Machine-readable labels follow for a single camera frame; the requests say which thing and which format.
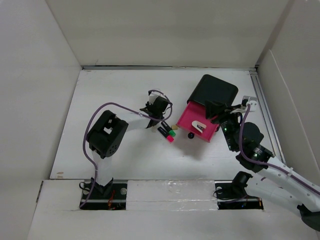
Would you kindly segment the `pink drawer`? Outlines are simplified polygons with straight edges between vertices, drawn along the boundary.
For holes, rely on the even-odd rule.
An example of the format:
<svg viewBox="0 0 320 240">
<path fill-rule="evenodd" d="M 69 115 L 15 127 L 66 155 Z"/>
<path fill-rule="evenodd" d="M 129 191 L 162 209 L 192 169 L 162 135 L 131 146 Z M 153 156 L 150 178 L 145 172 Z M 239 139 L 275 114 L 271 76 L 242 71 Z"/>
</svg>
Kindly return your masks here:
<svg viewBox="0 0 320 240">
<path fill-rule="evenodd" d="M 206 125 L 203 133 L 200 133 L 192 126 L 193 121 L 199 121 Z M 195 137 L 209 143 L 216 133 L 218 124 L 212 124 L 210 119 L 206 119 L 205 106 L 194 101 L 189 101 L 176 125 L 185 130 L 188 134 L 192 133 Z"/>
</svg>

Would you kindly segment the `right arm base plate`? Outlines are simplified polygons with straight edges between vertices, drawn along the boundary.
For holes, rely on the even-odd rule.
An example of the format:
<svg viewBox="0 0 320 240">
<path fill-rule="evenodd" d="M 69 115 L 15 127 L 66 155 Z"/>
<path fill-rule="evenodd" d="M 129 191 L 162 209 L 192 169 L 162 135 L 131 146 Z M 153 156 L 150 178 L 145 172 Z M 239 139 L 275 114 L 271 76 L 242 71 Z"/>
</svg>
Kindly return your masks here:
<svg viewBox="0 0 320 240">
<path fill-rule="evenodd" d="M 248 195 L 241 187 L 237 187 L 230 180 L 214 182 L 215 190 L 212 194 L 216 198 L 218 210 L 263 210 L 262 199 Z"/>
</svg>

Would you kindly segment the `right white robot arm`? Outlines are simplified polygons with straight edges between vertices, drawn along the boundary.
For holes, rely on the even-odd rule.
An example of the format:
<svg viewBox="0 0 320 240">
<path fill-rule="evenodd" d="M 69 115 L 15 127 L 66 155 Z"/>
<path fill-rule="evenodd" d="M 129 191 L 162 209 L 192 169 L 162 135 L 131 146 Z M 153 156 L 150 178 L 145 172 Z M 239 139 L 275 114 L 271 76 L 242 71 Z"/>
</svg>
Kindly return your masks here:
<svg viewBox="0 0 320 240">
<path fill-rule="evenodd" d="M 225 203 L 246 197 L 261 198 L 281 206 L 301 218 L 315 231 L 320 230 L 320 187 L 286 166 L 261 145 L 264 138 L 257 125 L 247 122 L 256 110 L 257 98 L 244 96 L 241 104 L 205 101 L 205 117 L 222 130 L 228 149 L 246 169 L 231 184 L 216 191 Z"/>
</svg>

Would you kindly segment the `black drawer organizer box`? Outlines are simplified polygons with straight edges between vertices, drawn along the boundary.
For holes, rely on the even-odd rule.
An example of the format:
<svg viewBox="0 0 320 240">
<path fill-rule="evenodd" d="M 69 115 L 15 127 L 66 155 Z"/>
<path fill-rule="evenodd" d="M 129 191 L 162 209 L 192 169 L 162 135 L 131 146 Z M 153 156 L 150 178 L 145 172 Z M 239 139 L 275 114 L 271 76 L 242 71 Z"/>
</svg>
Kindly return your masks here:
<svg viewBox="0 0 320 240">
<path fill-rule="evenodd" d="M 215 76 L 205 74 L 187 99 L 186 109 L 189 108 L 190 105 L 204 107 L 206 101 L 230 106 L 238 92 L 239 89 L 237 86 Z"/>
</svg>

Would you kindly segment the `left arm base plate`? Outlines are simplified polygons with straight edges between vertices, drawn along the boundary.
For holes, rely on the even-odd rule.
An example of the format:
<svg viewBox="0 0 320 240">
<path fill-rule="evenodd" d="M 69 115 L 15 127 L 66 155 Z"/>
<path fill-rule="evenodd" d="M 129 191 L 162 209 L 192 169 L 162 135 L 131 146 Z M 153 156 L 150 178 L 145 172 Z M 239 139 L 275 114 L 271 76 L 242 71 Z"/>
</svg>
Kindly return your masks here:
<svg viewBox="0 0 320 240">
<path fill-rule="evenodd" d="M 125 210 L 127 203 L 128 181 L 111 180 L 107 185 L 102 186 L 95 183 L 92 187 L 93 178 L 90 182 L 80 182 L 79 188 L 82 190 L 79 208 L 81 210 Z"/>
</svg>

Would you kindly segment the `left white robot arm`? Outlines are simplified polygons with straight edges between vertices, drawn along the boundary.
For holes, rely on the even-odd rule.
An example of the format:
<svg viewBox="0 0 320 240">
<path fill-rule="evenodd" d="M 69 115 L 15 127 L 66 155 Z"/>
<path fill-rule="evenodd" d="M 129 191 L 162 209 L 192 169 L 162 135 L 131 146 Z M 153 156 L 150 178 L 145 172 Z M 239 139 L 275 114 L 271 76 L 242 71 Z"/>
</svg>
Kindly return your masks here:
<svg viewBox="0 0 320 240">
<path fill-rule="evenodd" d="M 161 93 L 149 94 L 145 107 L 138 111 L 115 102 L 101 105 L 86 127 L 82 149 L 94 166 L 94 177 L 86 188 L 100 198 L 107 198 L 112 191 L 112 156 L 119 149 L 126 132 L 149 129 L 166 120 L 167 108 L 173 104 Z"/>
</svg>

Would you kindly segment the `pink highlighter marker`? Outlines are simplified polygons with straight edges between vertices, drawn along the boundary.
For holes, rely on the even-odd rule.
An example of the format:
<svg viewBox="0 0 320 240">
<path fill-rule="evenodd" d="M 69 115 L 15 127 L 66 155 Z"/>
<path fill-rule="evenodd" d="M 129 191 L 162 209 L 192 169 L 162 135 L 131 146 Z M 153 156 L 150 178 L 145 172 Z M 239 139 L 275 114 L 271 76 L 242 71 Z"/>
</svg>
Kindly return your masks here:
<svg viewBox="0 0 320 240">
<path fill-rule="evenodd" d="M 174 138 L 161 126 L 157 128 L 160 134 L 170 143 L 174 141 Z"/>
</svg>

